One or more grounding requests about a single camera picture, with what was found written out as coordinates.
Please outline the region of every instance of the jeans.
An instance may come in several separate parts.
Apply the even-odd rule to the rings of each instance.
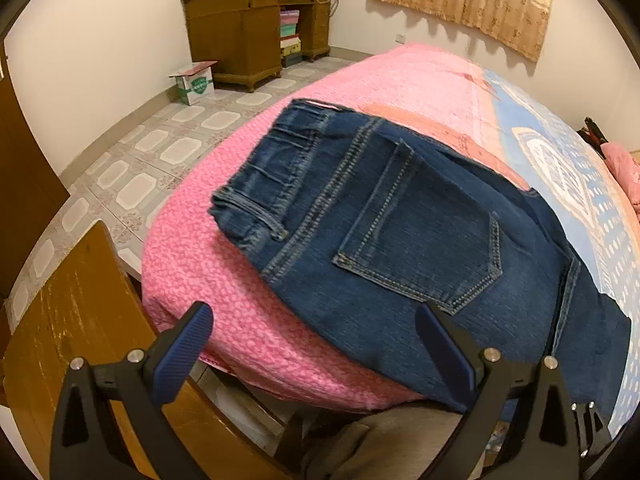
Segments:
[[[295,100],[213,196],[220,230],[351,359],[462,410],[415,331],[433,300],[481,348],[554,355],[611,416],[630,320],[535,190],[382,118]]]

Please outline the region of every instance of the jeans back pocket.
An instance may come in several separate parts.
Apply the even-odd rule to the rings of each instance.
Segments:
[[[497,220],[404,143],[333,262],[455,314],[501,274]]]

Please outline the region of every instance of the pink cloth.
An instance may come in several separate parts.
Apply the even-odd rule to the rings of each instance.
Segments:
[[[486,160],[504,160],[492,92],[480,67],[416,44],[343,68],[259,114],[184,179],[145,241],[145,308],[165,330],[193,301],[210,304],[215,326],[201,359],[283,398],[347,410],[418,399],[419,394],[350,361],[303,325],[207,213],[213,190],[240,167],[293,97],[359,109],[400,108],[455,132],[455,144],[469,139],[474,152],[482,146],[495,155]]]
[[[616,142],[605,142],[600,148],[607,157],[607,168],[628,196],[640,221],[640,164]]]

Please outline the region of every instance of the screw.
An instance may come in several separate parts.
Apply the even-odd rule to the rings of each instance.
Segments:
[[[69,367],[72,370],[79,370],[83,366],[84,366],[84,359],[82,359],[81,357],[74,357],[73,359],[71,359],[71,362],[69,363]]]
[[[484,354],[484,358],[490,363],[497,363],[502,357],[500,351],[493,347],[485,348],[482,354]]]
[[[549,370],[555,370],[558,368],[558,359],[553,357],[552,355],[548,355],[544,359],[545,366],[549,368]]]
[[[139,363],[145,358],[145,351],[140,348],[136,348],[127,354],[127,361],[130,363]]]

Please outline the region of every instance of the bed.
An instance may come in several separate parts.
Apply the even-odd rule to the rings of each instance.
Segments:
[[[640,399],[640,226],[604,162],[518,87],[442,50],[405,45],[345,67],[288,96],[218,145],[171,195],[143,253],[144,306],[159,330],[195,300],[212,306],[201,359],[284,399],[373,410],[420,398],[348,360],[304,326],[261,282],[207,213],[291,98],[335,102],[385,116],[533,187],[558,215],[599,290],[632,319],[631,343],[610,429]]]

